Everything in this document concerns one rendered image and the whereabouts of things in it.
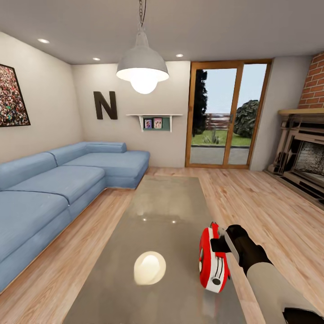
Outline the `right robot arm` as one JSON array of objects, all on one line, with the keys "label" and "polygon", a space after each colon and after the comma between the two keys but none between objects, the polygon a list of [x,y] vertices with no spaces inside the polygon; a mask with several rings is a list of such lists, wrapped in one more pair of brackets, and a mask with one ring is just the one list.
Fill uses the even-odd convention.
[{"label": "right robot arm", "polygon": [[252,287],[266,324],[324,324],[324,316],[302,296],[240,225],[218,227],[213,252],[232,252]]}]

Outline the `radio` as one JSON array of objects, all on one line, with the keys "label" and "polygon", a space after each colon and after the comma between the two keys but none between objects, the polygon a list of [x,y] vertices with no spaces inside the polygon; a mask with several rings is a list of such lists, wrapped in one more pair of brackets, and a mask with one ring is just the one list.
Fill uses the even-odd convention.
[{"label": "radio", "polygon": [[210,228],[204,228],[200,240],[199,273],[200,282],[204,289],[218,293],[224,287],[230,271],[225,252],[213,252],[211,239],[219,239],[218,225],[211,223]]}]

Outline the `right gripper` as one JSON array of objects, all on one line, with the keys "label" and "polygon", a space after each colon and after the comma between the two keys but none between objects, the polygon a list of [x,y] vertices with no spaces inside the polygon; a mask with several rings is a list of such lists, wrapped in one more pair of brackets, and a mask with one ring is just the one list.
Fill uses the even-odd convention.
[{"label": "right gripper", "polygon": [[220,239],[213,238],[210,240],[211,242],[211,248],[213,252],[232,252],[231,249],[226,249],[224,245],[222,244],[222,237]]}]

